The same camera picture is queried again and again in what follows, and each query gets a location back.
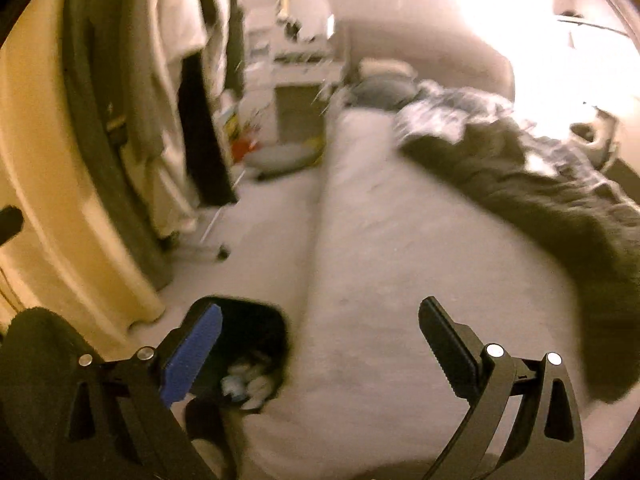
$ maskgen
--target gray cushion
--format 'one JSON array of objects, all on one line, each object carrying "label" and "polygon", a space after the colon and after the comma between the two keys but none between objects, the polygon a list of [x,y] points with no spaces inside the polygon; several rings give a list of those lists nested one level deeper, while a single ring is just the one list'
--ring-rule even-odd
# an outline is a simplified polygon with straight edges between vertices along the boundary
[{"label": "gray cushion", "polygon": [[351,89],[352,106],[377,108],[397,112],[418,95],[418,86],[413,79],[399,74],[381,74],[367,77]]},{"label": "gray cushion", "polygon": [[314,147],[292,142],[247,153],[242,161],[246,167],[259,170],[262,176],[275,176],[309,166],[319,155]]}]

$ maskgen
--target black metal arm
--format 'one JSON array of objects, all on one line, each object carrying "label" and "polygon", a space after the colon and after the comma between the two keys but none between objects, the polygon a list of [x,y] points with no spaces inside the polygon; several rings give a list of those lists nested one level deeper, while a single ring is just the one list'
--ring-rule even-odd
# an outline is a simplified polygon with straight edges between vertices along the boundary
[{"label": "black metal arm", "polygon": [[507,444],[489,480],[584,480],[584,444],[574,392],[562,359],[511,357],[498,344],[484,345],[455,323],[435,298],[418,314],[420,329],[454,393],[469,411],[425,480],[471,479],[510,396],[522,395]]}]

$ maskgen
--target blue gripper pad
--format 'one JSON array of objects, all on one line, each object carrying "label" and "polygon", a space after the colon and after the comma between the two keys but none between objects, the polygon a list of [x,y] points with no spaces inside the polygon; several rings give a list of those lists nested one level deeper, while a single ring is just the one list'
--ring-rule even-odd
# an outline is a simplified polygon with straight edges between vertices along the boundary
[{"label": "blue gripper pad", "polygon": [[165,406],[184,399],[221,332],[222,311],[212,303],[164,364],[160,398]]}]

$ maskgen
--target hanging clothes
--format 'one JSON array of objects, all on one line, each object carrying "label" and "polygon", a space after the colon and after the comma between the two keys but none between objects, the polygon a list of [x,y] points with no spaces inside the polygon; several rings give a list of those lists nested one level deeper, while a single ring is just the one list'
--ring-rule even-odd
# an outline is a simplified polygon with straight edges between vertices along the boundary
[{"label": "hanging clothes", "polygon": [[228,30],[225,88],[240,100],[244,95],[244,12],[238,0],[230,0]]},{"label": "hanging clothes", "polygon": [[76,143],[127,251],[155,288],[172,279],[145,203],[120,159],[126,125],[120,78],[122,0],[65,0],[62,63]]},{"label": "hanging clothes", "polygon": [[[206,2],[207,19],[217,23],[218,0]],[[136,189],[147,204],[156,232],[165,237],[176,231],[194,230],[198,206],[236,200],[212,113],[208,105],[202,105],[202,99],[207,104],[207,93],[202,90],[204,93],[199,95],[204,88],[202,64],[199,76],[192,71],[191,58],[201,59],[212,38],[219,39],[220,27],[207,26],[201,0],[128,3],[129,13],[125,12],[122,20],[123,30],[128,31],[124,43],[128,62],[122,65],[122,76],[129,104],[126,115],[130,143],[122,150],[123,160],[132,180],[138,183]],[[193,99],[188,116],[178,107],[181,90]],[[204,171],[203,153],[210,156],[208,166],[213,165],[216,170]],[[224,171],[218,167],[219,161]]]},{"label": "hanging clothes", "polygon": [[202,52],[202,69],[209,109],[214,117],[216,139],[227,170],[231,171],[234,160],[230,139],[224,128],[220,124],[216,124],[215,120],[216,113],[220,111],[219,98],[225,89],[230,0],[211,1],[215,14],[204,12],[209,39]]}]

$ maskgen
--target pillow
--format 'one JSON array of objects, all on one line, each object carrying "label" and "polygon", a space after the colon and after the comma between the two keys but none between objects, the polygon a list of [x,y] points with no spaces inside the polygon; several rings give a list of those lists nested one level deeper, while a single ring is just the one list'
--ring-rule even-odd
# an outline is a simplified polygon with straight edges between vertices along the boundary
[{"label": "pillow", "polygon": [[410,64],[399,59],[374,59],[366,57],[360,62],[360,77],[365,79],[381,74],[398,74],[415,79],[418,73]]},{"label": "pillow", "polygon": [[412,103],[418,95],[418,85],[412,78],[386,74],[367,77],[351,89],[352,106],[377,108],[397,112]]},{"label": "pillow", "polygon": [[247,153],[242,161],[246,167],[258,170],[261,177],[268,178],[301,170],[313,164],[319,156],[316,146],[290,142]]}]

